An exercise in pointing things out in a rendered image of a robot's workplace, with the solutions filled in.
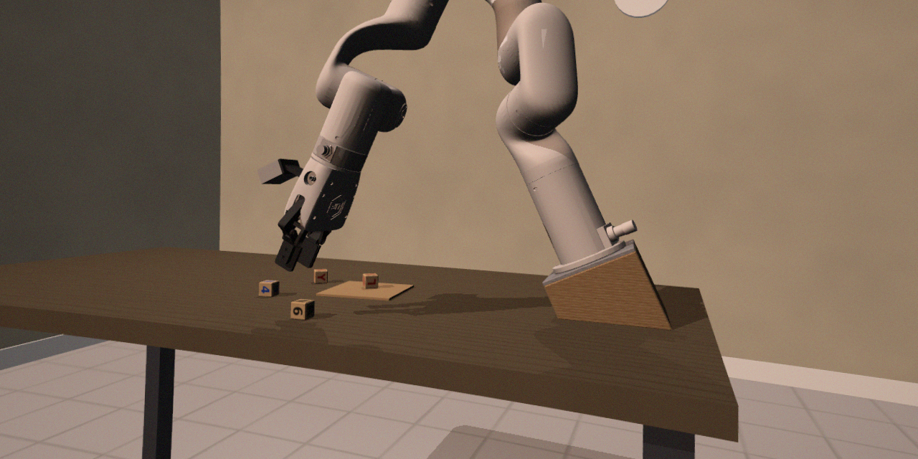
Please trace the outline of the tan flat mat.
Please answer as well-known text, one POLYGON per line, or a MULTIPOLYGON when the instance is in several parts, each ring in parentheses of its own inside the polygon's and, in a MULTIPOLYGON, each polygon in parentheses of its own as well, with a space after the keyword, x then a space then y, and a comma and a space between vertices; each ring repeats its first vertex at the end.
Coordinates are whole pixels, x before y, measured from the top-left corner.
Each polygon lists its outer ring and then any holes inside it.
POLYGON ((392 285, 392 283, 379 283, 378 288, 365 289, 363 282, 348 280, 342 285, 336 285, 325 291, 317 293, 318 296, 329 298, 360 298, 370 300, 392 300, 409 291, 414 285, 392 285))

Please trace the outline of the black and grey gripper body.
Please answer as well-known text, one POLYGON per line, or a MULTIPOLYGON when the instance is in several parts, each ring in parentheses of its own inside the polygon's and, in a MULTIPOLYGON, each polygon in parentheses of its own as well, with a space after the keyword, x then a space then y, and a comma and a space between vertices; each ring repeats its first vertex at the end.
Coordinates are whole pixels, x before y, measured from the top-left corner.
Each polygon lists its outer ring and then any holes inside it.
POLYGON ((300 197, 301 226, 308 232, 338 230, 346 222, 361 172, 349 171, 324 161, 312 152, 288 199, 285 213, 300 197))

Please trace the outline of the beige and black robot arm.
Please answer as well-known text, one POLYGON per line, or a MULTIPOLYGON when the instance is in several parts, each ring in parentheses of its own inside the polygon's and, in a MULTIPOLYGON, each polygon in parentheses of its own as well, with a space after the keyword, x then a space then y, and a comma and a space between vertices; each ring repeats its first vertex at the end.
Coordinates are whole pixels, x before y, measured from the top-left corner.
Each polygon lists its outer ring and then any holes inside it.
MULTIPOLYGON (((317 81, 318 101, 330 108, 313 148, 317 157, 360 172, 378 131, 399 127, 407 112, 404 94, 349 64, 372 50, 424 48, 448 1, 392 0, 384 16, 342 35, 317 81)), ((623 249, 619 237, 638 231, 634 221, 605 223, 576 155, 555 130, 576 108, 578 96, 576 45, 567 16, 541 0, 486 2, 496 16, 499 69, 515 85, 496 111, 496 131, 524 176, 561 263, 554 273, 623 249)))

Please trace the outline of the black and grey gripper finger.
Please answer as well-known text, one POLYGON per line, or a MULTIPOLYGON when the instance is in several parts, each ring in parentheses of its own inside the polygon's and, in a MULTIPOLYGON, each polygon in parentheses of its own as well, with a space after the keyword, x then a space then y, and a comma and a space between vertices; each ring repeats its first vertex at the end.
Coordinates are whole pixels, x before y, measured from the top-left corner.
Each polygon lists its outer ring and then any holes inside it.
POLYGON ((301 257, 298 258, 298 262, 303 264, 307 268, 312 268, 313 263, 316 260, 319 249, 321 245, 326 241, 326 237, 331 233, 330 231, 321 231, 321 232, 308 232, 307 237, 303 240, 301 247, 301 257))
POLYGON ((278 256, 275 258, 275 263, 288 270, 288 272, 294 270, 295 264, 299 256, 301 256, 301 245, 308 234, 308 231, 298 221, 304 201, 305 197, 300 197, 296 200, 296 203, 288 210, 288 213, 278 222, 278 226, 284 234, 282 237, 284 241, 278 251, 278 256), (299 235, 295 230, 296 227, 301 229, 299 235))

